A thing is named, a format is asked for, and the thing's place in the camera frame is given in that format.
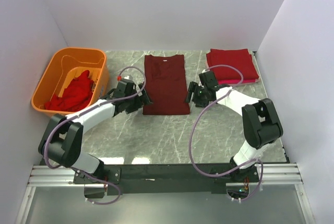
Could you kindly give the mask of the dark red t shirt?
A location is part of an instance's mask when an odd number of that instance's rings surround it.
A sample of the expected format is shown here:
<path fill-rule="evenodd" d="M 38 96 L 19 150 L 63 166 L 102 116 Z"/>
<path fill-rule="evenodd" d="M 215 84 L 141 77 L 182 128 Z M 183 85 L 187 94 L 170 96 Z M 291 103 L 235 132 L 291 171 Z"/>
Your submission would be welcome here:
<path fill-rule="evenodd" d="M 184 55 L 169 57 L 146 55 L 145 90 L 152 104 L 144 106 L 144 115 L 188 115 L 185 102 L 187 83 Z"/>

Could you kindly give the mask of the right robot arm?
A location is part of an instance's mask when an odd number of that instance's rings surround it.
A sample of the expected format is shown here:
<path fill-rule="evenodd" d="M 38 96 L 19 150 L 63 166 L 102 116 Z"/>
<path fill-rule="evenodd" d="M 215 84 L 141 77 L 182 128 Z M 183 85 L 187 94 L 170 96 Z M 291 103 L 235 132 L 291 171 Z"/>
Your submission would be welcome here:
<path fill-rule="evenodd" d="M 194 162 L 192 155 L 192 138 L 201 116 L 212 106 L 218 104 L 231 109 L 242 117 L 245 141 L 231 159 L 233 168 L 220 175 L 225 176 L 234 171 L 244 171 L 256 162 L 263 152 L 283 135 L 283 128 L 275 105 L 269 98 L 258 99 L 247 96 L 232 86 L 219 84 L 214 73 L 207 71 L 199 75 L 200 83 L 190 82 L 185 102 L 193 102 L 203 108 L 190 133 L 188 153 L 193 167 L 205 176 Z"/>

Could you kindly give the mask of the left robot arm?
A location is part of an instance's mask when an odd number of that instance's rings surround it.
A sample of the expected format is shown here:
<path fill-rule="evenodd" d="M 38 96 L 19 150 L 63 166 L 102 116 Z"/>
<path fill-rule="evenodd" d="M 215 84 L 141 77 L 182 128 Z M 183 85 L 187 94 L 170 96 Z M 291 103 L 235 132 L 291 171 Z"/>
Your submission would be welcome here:
<path fill-rule="evenodd" d="M 132 80 L 122 78 L 116 88 L 93 105 L 66 116 L 53 115 L 38 147 L 45 163 L 56 169 L 57 166 L 50 164 L 54 161 L 59 167 L 73 168 L 99 179 L 104 177 L 104 162 L 82 151 L 83 135 L 104 120 L 152 104 L 145 85 L 145 82 L 136 85 Z"/>

